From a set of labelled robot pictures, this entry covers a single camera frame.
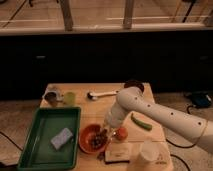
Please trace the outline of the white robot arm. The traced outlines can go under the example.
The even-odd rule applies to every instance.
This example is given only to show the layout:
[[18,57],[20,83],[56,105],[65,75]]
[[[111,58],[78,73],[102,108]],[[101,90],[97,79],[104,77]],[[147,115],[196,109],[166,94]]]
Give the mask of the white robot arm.
[[104,122],[111,128],[119,128],[132,111],[146,115],[213,154],[213,121],[145,100],[138,87],[124,88],[117,93]]

